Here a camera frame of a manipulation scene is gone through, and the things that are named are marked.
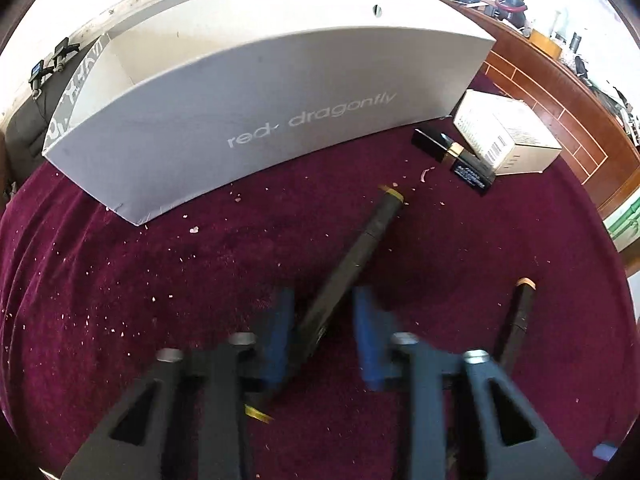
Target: cardboard box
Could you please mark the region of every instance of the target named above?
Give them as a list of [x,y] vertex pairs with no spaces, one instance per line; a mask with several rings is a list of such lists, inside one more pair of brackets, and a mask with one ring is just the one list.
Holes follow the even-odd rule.
[[454,124],[498,175],[542,173],[562,150],[535,112],[510,97],[467,90]]
[[297,156],[450,114],[493,44],[438,0],[159,0],[86,54],[43,155],[140,225]]

